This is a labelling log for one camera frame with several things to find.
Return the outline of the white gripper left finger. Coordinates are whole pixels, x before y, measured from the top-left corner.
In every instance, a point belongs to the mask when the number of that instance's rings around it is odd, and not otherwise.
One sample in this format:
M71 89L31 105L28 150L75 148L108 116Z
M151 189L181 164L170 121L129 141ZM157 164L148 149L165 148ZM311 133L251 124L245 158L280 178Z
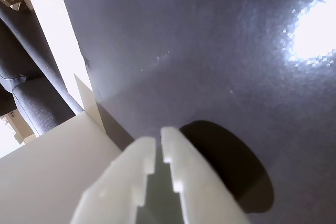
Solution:
M82 194L71 223L135 223L155 171L155 138L131 143Z

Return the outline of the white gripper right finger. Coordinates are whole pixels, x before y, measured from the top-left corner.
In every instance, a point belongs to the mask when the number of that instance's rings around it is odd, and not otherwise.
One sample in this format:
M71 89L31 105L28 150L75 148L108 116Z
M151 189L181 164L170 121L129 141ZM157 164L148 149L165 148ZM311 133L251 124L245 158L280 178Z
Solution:
M161 128L161 142L185 223L249 223L221 178L178 129Z

